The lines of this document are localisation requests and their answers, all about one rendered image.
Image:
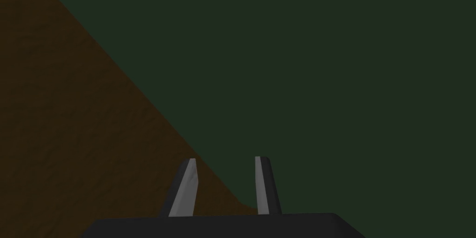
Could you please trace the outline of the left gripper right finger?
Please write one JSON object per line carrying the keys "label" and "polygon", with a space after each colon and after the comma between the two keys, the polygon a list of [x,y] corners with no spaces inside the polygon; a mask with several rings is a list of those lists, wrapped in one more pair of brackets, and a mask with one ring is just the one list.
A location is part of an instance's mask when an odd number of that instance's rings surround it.
{"label": "left gripper right finger", "polygon": [[282,214],[271,161],[255,157],[255,188],[258,214]]}

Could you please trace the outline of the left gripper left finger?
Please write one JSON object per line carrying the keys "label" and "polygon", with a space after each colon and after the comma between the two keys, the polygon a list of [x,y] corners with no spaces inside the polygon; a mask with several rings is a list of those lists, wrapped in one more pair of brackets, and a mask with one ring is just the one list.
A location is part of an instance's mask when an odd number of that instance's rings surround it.
{"label": "left gripper left finger", "polygon": [[185,159],[178,168],[159,212],[160,217],[189,217],[194,214],[198,191],[196,159]]}

